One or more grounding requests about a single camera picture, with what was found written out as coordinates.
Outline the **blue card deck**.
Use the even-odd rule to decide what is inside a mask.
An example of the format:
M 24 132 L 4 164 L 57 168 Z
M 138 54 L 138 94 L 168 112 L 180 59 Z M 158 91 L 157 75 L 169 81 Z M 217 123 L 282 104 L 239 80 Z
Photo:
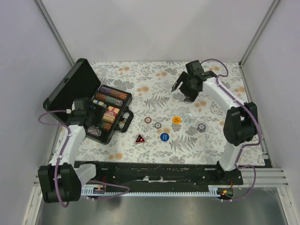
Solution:
M 103 106 L 103 107 L 106 107 L 106 104 L 104 102 L 96 100 L 96 99 L 93 100 L 93 103 L 97 104 L 97 105 L 100 105 L 100 106 Z

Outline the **red Texas Holdem card deck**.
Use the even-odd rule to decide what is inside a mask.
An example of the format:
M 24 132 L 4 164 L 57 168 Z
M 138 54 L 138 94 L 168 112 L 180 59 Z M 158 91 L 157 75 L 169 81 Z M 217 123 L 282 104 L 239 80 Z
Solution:
M 117 118 L 120 109 L 113 106 L 108 106 L 108 110 L 103 115 L 103 120 L 105 122 L 113 124 L 115 119 Z

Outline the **red triangular dealer button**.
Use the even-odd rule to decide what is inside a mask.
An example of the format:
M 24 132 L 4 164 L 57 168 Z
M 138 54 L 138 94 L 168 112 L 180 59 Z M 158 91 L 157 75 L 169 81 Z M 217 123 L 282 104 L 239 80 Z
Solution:
M 145 140 L 145 138 L 139 134 L 137 137 L 136 137 L 136 140 L 134 142 L 134 144 L 140 144 L 140 143 L 146 143 L 147 141 Z

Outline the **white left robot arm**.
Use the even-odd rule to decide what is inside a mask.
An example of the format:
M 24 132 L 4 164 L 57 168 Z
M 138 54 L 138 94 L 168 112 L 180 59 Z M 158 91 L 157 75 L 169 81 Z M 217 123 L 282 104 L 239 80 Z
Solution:
M 70 202 L 78 201 L 82 187 L 91 181 L 98 184 L 103 180 L 103 172 L 95 164 L 84 164 L 75 169 L 75 158 L 81 142 L 91 126 L 100 124 L 107 108 L 89 100 L 75 100 L 70 109 L 53 110 L 50 114 L 65 113 L 67 122 L 62 124 L 67 134 L 65 141 L 48 165 L 38 169 L 38 178 L 46 203 L 59 202 L 66 208 Z

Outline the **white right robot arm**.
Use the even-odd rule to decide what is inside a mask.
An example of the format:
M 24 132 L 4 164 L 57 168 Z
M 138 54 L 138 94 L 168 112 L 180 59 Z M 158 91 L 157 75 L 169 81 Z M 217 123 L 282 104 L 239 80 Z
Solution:
M 218 164 L 220 170 L 215 172 L 215 180 L 219 184 L 226 184 L 232 178 L 230 171 L 238 168 L 239 158 L 245 147 L 259 145 L 251 143 L 255 135 L 261 131 L 257 121 L 257 106 L 253 103 L 242 103 L 219 81 L 220 75 L 207 71 L 197 75 L 189 75 L 182 72 L 178 80 L 172 86 L 172 91 L 179 89 L 185 101 L 194 102 L 200 92 L 211 97 L 226 113 L 223 127 L 226 138 L 225 150 Z

